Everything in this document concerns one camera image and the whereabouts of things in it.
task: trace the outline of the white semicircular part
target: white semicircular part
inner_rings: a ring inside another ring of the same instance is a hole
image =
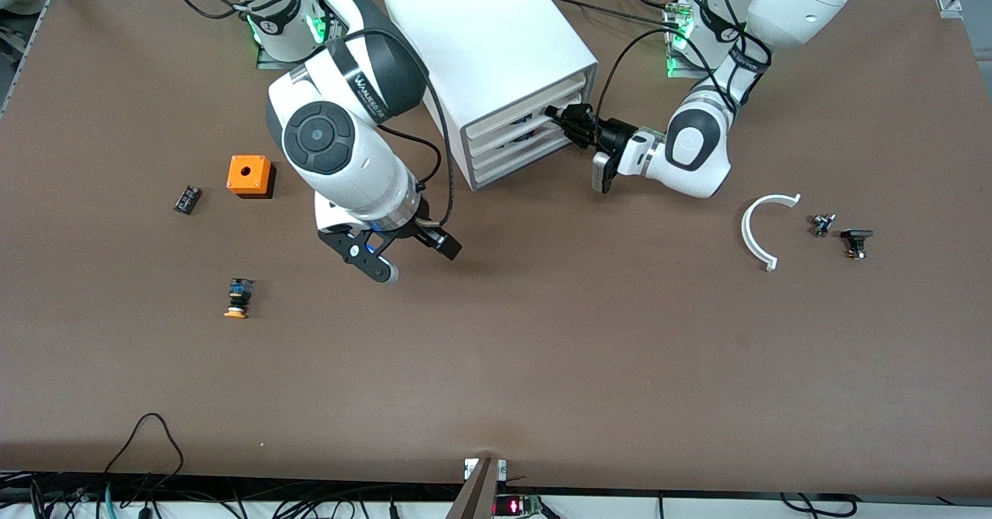
[[[744,244],[747,245],[747,249],[751,250],[751,253],[759,260],[765,262],[765,271],[775,271],[775,266],[778,265],[779,258],[762,249],[758,245],[758,241],[754,239],[754,233],[751,233],[751,214],[754,213],[754,208],[757,208],[761,204],[779,204],[787,206],[787,208],[793,208],[798,202],[800,202],[799,194],[796,194],[795,198],[790,198],[783,194],[771,194],[766,195],[764,198],[756,199],[754,204],[751,204],[750,208],[744,211],[744,216],[741,218],[741,236],[744,237]]]

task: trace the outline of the screw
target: screw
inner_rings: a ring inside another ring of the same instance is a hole
[[[823,215],[816,215],[812,218],[812,227],[814,227],[814,236],[816,238],[822,238],[826,236],[826,231],[830,229],[830,225],[833,225],[833,219],[836,219],[837,215],[834,213],[823,213]]]

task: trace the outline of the white clamp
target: white clamp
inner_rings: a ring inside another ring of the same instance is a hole
[[[764,198],[758,198],[754,204],[751,204],[750,208],[747,208],[747,211],[744,211],[744,218],[741,218],[741,236],[744,236],[744,244],[747,245],[748,250],[751,250],[751,253],[759,260],[765,262],[766,271],[775,271],[775,266],[778,265],[779,258],[762,250],[761,246],[758,245],[758,241],[754,239],[754,233],[751,233],[751,213],[754,212],[754,208],[757,208],[761,204],[779,204],[787,206],[787,208],[793,208],[798,202],[800,202],[799,194],[796,194],[795,198],[790,198],[782,194],[772,194],[766,195]]]
[[[475,466],[478,465],[478,463],[479,459],[465,459],[465,481],[468,481],[468,477],[472,476],[472,472],[475,470]],[[497,460],[496,466],[499,467],[496,480],[499,481],[499,483],[506,483],[506,459]]]

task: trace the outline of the white bracket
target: white bracket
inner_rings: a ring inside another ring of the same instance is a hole
[[[754,233],[751,233],[751,214],[761,204],[779,204],[787,206],[787,208],[793,208],[798,202],[800,202],[799,194],[796,194],[795,198],[790,198],[782,194],[771,194],[766,195],[764,198],[758,198],[754,204],[751,204],[750,208],[747,208],[747,211],[744,211],[744,216],[741,218],[741,236],[744,237],[744,244],[747,245],[747,249],[751,250],[751,253],[759,260],[765,262],[765,271],[775,271],[775,266],[779,264],[779,258],[762,250],[762,247],[758,245],[758,241],[754,239]]]
[[[947,3],[946,0],[936,0],[936,6],[940,8],[940,19],[959,20],[961,19],[961,2],[954,0]]]
[[[479,459],[465,459],[465,480],[468,480],[468,477],[471,476],[478,463]],[[496,466],[499,468],[499,474],[496,480],[500,481],[500,483],[506,483],[506,459],[499,459],[496,462]]]

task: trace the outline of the green led light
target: green led light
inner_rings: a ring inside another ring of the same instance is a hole
[[[258,28],[255,27],[255,22],[251,21],[251,18],[248,18],[248,27],[251,28],[251,34],[252,37],[255,39],[255,42],[261,45],[262,39],[259,39]]]
[[[320,18],[307,18],[307,27],[311,28],[313,40],[315,40],[318,45],[322,45],[327,34],[327,22]]]

